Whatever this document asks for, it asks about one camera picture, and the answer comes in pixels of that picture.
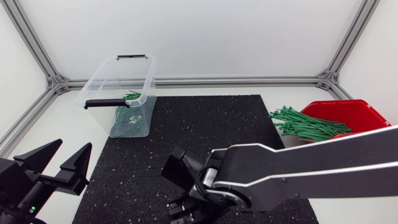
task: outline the speckled black mat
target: speckled black mat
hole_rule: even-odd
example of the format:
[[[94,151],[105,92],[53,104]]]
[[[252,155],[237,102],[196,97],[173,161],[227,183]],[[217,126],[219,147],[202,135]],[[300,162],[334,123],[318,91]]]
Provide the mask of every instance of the speckled black mat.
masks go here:
[[[74,223],[168,223],[166,203],[182,190],[160,174],[179,145],[206,158],[212,149],[259,142],[284,148],[259,95],[158,97],[146,138],[111,139]],[[230,211],[218,223],[318,223],[308,200],[270,212]]]

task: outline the black cable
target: black cable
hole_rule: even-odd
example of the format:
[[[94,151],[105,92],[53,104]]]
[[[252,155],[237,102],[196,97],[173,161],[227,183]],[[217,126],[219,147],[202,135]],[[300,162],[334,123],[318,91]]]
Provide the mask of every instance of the black cable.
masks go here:
[[[187,167],[188,172],[190,173],[190,175],[193,177],[193,180],[195,182],[195,187],[197,188],[199,194],[206,200],[209,200],[212,203],[215,203],[217,205],[223,206],[223,207],[229,207],[231,206],[233,203],[226,201],[225,199],[220,201],[217,198],[215,198],[214,196],[210,195],[207,191],[205,186],[203,185],[203,183],[200,181],[199,176],[197,175],[197,173],[195,172],[195,170],[193,169],[193,167],[191,166],[191,164],[189,163],[189,161],[186,158],[182,158],[183,163],[185,164],[185,167]]]
[[[215,169],[215,170],[218,170],[218,167],[217,167],[217,166],[214,166],[214,165],[207,165],[207,166],[204,166],[204,167],[202,167],[202,168],[200,168],[200,169],[198,170],[198,176],[201,177],[203,171],[206,170],[206,169],[209,169],[209,168],[213,168],[213,169]]]

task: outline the aluminum frame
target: aluminum frame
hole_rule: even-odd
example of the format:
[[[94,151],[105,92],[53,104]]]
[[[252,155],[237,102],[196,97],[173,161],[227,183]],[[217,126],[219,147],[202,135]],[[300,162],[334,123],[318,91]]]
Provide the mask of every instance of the aluminum frame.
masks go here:
[[[369,22],[379,1],[363,0],[330,65],[319,75],[307,77],[157,78],[157,88],[316,86],[328,91],[337,100],[352,99],[352,96],[340,86],[340,70]],[[58,95],[70,90],[80,90],[87,80],[69,80],[57,71],[30,24],[19,0],[0,0],[0,2],[47,79],[47,90],[0,139],[0,156],[7,157]]]

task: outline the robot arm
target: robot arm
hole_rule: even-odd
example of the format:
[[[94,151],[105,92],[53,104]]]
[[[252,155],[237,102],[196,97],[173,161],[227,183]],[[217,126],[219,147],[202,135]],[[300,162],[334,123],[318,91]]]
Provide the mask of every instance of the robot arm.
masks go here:
[[[61,144],[58,139],[14,161],[0,158],[0,223],[44,223],[35,216],[54,191],[81,194],[88,184],[91,143],[65,161],[55,177],[41,174]]]
[[[278,151],[261,144],[243,144],[214,149],[204,162],[191,152],[185,152],[188,153],[185,157],[183,150],[175,149],[162,175],[185,186],[189,192],[185,199],[197,198],[197,203],[204,201],[207,205],[219,201],[220,208],[225,204],[224,208],[242,212],[272,210],[289,198],[395,196],[398,195],[397,136],[398,128],[392,127]],[[183,173],[187,168],[182,159],[195,164],[193,169],[201,183]],[[221,163],[209,167],[211,161]],[[171,164],[179,164],[179,173]],[[204,187],[206,193],[199,192],[199,187]],[[183,223],[190,223],[184,213],[170,215],[172,219],[182,215]]]

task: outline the clear plastic bin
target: clear plastic bin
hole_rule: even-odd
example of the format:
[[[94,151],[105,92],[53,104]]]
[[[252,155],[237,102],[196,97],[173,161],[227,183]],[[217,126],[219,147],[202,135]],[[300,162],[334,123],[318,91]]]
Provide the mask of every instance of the clear plastic bin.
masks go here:
[[[156,58],[148,55],[107,58],[75,103],[87,109],[112,138],[145,137],[156,102],[156,64]],[[133,100],[124,99],[127,94],[134,94]]]

